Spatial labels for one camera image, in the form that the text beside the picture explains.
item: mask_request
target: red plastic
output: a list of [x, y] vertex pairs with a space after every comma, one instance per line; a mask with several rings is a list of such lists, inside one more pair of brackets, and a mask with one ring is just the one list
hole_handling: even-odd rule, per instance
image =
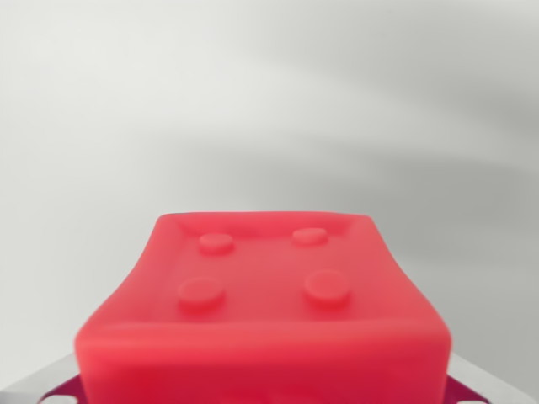
[[191, 213], [76, 352], [89, 404], [439, 404], [450, 346], [369, 217]]

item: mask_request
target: white background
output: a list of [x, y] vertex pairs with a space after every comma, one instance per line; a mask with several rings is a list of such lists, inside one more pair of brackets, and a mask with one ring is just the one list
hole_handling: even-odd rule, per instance
[[0, 387], [159, 215], [335, 210], [539, 397], [537, 72], [532, 1], [1, 1]]

